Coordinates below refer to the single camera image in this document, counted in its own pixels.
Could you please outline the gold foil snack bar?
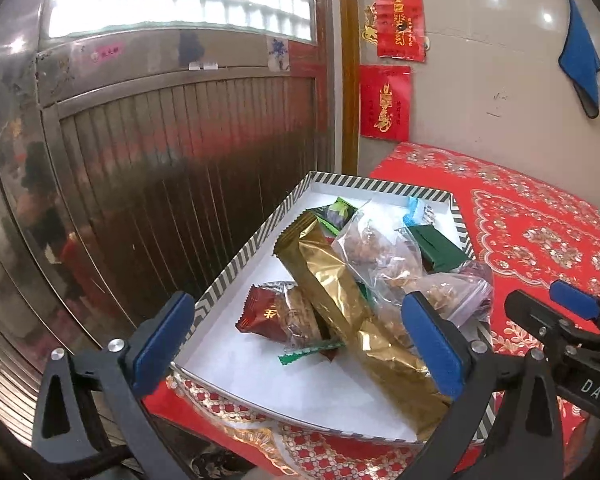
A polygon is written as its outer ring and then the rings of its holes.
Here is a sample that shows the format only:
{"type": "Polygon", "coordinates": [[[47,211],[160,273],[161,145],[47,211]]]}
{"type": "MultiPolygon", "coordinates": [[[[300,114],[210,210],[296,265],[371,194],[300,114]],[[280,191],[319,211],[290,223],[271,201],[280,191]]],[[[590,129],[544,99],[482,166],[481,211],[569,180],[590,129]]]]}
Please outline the gold foil snack bar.
{"type": "Polygon", "coordinates": [[[373,314],[312,212],[303,211],[280,233],[274,255],[417,439],[427,440],[446,415],[451,399],[439,392],[424,361],[373,314]]]}

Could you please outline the green small packet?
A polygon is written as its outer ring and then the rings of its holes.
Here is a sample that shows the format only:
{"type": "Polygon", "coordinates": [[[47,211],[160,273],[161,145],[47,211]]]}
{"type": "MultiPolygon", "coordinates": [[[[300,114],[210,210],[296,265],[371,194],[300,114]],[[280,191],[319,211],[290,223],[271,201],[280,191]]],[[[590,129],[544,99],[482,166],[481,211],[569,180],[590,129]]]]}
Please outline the green small packet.
{"type": "Polygon", "coordinates": [[[469,260],[460,248],[434,226],[408,228],[419,246],[429,272],[451,272],[469,260]]]}

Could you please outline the blue white snack packet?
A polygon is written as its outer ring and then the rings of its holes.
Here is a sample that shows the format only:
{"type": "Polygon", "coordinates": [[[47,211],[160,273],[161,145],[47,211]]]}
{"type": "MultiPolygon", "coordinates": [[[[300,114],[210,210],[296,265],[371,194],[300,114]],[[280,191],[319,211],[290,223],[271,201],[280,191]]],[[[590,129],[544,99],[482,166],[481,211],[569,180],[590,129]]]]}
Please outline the blue white snack packet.
{"type": "Polygon", "coordinates": [[[436,212],[426,200],[415,196],[408,196],[403,223],[408,228],[411,226],[435,226],[436,212]]]}

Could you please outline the green snack packet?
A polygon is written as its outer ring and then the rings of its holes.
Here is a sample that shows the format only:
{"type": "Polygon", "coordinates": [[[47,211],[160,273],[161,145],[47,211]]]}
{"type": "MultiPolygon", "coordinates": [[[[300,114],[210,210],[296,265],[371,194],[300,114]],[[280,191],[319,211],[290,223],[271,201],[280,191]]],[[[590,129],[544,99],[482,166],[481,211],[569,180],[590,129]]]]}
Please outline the green snack packet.
{"type": "Polygon", "coordinates": [[[338,197],[333,203],[311,208],[317,221],[332,235],[338,235],[358,212],[358,208],[338,197]]]}

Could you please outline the striped white tray box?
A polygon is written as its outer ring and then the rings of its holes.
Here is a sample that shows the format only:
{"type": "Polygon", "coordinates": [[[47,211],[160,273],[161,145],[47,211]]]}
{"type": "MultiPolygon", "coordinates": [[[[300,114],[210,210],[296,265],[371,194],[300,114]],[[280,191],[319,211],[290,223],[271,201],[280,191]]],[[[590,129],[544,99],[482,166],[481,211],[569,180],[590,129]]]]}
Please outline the striped white tray box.
{"type": "Polygon", "coordinates": [[[401,320],[421,292],[490,340],[492,278],[454,196],[313,171],[196,304],[174,373],[284,422],[422,443],[451,403],[401,320]]]}

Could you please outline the clear bag of dates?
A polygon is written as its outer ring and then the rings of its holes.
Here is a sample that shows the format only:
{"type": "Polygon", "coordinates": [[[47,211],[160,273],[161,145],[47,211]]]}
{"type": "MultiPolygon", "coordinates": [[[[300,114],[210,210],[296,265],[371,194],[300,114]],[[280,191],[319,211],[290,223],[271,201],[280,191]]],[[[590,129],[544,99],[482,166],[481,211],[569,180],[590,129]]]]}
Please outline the clear bag of dates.
{"type": "Polygon", "coordinates": [[[477,333],[478,324],[489,327],[494,299],[491,269],[477,260],[467,260],[452,272],[427,274],[417,266],[395,258],[390,266],[376,272],[372,292],[375,312],[390,333],[409,347],[411,337],[401,318],[404,297],[421,292],[444,320],[452,322],[465,335],[477,333]]]}

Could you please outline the clear bag of walnuts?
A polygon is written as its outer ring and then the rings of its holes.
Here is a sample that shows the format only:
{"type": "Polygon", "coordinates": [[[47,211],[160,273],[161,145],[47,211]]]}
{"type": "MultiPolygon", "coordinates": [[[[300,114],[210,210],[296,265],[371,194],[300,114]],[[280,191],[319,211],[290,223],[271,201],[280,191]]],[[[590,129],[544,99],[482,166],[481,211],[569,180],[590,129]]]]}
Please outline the clear bag of walnuts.
{"type": "Polygon", "coordinates": [[[426,274],[422,253],[398,207],[368,200],[342,228],[332,249],[375,304],[400,307],[426,274]]]}

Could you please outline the red floral tablecloth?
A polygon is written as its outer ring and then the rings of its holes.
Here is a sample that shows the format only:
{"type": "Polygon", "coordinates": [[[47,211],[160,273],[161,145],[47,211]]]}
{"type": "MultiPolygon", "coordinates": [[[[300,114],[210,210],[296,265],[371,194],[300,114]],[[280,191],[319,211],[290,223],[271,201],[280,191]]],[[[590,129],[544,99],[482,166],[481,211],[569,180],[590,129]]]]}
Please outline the red floral tablecloth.
{"type": "MultiPolygon", "coordinates": [[[[547,300],[550,283],[562,278],[600,296],[600,212],[579,197],[490,162],[408,143],[372,175],[432,184],[458,200],[478,259],[494,273],[496,351],[521,356],[537,344],[504,314],[503,301],[512,290],[547,300]]],[[[214,444],[204,451],[189,443],[175,445],[202,478],[226,479],[250,463],[273,476],[393,479],[416,454],[408,445],[380,445],[276,422],[189,379],[168,378],[145,404],[166,429],[185,429],[214,444]]]]}

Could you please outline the small dark red snack packet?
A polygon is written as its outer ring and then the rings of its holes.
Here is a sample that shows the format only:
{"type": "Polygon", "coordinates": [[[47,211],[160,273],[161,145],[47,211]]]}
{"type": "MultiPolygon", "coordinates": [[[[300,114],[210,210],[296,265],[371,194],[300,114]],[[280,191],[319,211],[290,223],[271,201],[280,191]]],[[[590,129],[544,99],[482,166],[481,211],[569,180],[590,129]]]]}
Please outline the small dark red snack packet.
{"type": "Polygon", "coordinates": [[[343,343],[332,336],[300,287],[293,282],[277,282],[274,287],[282,293],[276,307],[287,334],[285,351],[278,357],[279,362],[289,365],[316,354],[332,362],[343,343]]]}

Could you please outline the red paper wall decoration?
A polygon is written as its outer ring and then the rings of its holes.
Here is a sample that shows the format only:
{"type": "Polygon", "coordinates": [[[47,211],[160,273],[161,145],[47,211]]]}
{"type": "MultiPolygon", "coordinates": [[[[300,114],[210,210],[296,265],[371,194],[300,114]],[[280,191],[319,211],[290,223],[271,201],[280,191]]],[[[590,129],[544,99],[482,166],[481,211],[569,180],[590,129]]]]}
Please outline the red paper wall decoration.
{"type": "Polygon", "coordinates": [[[407,142],[410,137],[412,74],[410,66],[360,66],[360,135],[407,142]]]}

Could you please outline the blue cloth on wall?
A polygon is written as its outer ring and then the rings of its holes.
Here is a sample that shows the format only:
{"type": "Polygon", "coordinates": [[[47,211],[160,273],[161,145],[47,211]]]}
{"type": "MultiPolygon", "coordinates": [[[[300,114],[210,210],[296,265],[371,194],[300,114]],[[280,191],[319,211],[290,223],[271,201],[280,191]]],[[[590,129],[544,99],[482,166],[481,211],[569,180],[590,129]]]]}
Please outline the blue cloth on wall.
{"type": "Polygon", "coordinates": [[[568,0],[568,4],[569,23],[558,65],[571,81],[585,116],[595,119],[600,114],[600,92],[597,84],[600,57],[576,0],[568,0]]]}

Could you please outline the upper red wall decoration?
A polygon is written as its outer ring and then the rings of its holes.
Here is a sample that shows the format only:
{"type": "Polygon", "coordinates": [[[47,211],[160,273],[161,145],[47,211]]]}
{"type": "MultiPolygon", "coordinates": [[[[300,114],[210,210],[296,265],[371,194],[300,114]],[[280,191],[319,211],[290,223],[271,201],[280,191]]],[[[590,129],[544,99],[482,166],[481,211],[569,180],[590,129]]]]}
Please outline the upper red wall decoration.
{"type": "Polygon", "coordinates": [[[363,38],[378,58],[426,62],[424,0],[374,0],[365,12],[363,38]]]}

